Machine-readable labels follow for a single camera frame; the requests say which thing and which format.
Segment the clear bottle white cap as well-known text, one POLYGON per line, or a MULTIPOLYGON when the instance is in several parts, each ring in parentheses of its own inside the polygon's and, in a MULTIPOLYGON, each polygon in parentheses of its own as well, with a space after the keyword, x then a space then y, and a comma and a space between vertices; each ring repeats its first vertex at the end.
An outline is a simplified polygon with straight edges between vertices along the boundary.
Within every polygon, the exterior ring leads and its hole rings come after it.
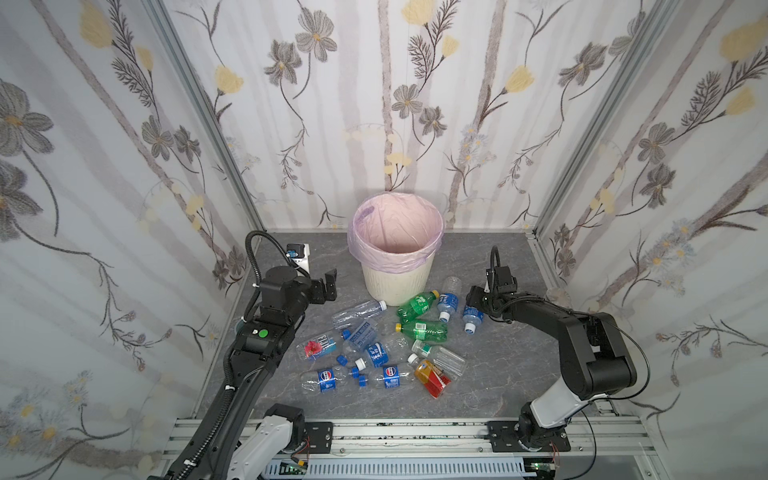
POLYGON ((359 322, 376 319, 387 308, 388 306, 383 300, 368 300, 333 314, 331 323, 334 329, 343 330, 359 322))

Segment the clear bottle blue label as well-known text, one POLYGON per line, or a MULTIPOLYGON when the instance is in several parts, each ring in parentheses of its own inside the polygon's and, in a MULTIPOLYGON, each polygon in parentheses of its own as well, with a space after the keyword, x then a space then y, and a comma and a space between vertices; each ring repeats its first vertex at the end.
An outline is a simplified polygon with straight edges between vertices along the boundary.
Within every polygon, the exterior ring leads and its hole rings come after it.
POLYGON ((459 295, 461 289, 462 281, 457 276, 448 276, 443 281, 437 303, 439 320, 441 322, 448 323, 456 314, 459 307, 459 295))
POLYGON ((472 306, 465 306, 462 312, 464 322, 464 331, 469 335, 474 335, 478 327, 483 323, 484 313, 472 306))

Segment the tall clear blue print bottle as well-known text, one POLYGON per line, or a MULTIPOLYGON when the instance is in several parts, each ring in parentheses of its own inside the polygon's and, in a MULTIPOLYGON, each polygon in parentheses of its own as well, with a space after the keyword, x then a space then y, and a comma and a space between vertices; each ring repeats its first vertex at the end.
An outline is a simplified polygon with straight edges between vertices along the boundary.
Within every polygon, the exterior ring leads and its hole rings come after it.
POLYGON ((362 352, 378 339, 379 322, 377 320, 362 321, 345 340, 342 352, 352 354, 362 352))

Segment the clear bottle green label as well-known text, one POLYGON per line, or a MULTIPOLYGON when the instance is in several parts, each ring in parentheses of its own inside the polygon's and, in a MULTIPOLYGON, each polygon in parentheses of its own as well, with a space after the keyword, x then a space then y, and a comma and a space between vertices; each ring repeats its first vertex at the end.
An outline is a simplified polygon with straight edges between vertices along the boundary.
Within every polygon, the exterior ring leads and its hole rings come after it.
POLYGON ((412 352, 420 358, 429 360, 451 378, 462 376, 467 368, 464 357, 441 345, 429 345, 422 340, 415 340, 412 344, 412 352))

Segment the red yellow drink bottle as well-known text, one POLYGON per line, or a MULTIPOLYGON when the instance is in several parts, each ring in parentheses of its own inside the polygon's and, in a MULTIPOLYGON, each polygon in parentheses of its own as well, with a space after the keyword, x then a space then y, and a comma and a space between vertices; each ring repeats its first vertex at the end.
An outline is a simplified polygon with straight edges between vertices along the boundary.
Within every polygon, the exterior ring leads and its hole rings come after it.
POLYGON ((411 354, 408 364, 413 368, 415 377, 422 383, 433 398, 439 398, 451 379, 431 361, 411 354))

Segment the blue label bottle white cap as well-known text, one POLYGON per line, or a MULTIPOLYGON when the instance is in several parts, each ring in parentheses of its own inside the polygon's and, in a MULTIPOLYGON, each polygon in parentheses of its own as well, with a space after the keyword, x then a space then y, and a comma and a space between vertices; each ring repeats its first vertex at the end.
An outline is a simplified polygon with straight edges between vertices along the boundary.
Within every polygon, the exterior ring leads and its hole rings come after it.
POLYGON ((411 345, 407 337, 394 333, 383 336, 364 348, 354 361, 353 371, 362 372, 384 365, 405 361, 411 354, 411 345))

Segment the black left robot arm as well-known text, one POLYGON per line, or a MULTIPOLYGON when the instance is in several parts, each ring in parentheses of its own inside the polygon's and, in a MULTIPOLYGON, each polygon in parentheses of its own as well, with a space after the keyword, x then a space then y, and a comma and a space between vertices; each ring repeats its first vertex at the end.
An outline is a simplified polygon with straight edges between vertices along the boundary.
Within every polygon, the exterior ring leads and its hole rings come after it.
POLYGON ((304 440, 299 408, 279 405, 249 440, 241 435, 253 407, 295 340, 306 311, 337 297, 337 272, 313 279, 284 248, 282 263, 257 272, 244 324, 222 361, 224 380, 167 479, 257 479, 272 459, 304 440))

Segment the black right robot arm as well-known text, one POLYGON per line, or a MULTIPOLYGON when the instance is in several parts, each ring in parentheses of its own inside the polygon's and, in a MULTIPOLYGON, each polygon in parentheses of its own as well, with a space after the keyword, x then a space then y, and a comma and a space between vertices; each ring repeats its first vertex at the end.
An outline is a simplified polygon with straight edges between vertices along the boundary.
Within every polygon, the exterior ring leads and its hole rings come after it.
POLYGON ((519 290, 496 246, 490 250, 486 285, 471 287, 466 303, 496 323, 525 324, 557 341, 559 378, 518 416, 515 434, 523 449, 539 451, 554 444, 572 417, 595 400, 633 397, 619 393, 638 381, 626 345, 634 339, 610 314, 573 310, 519 290))

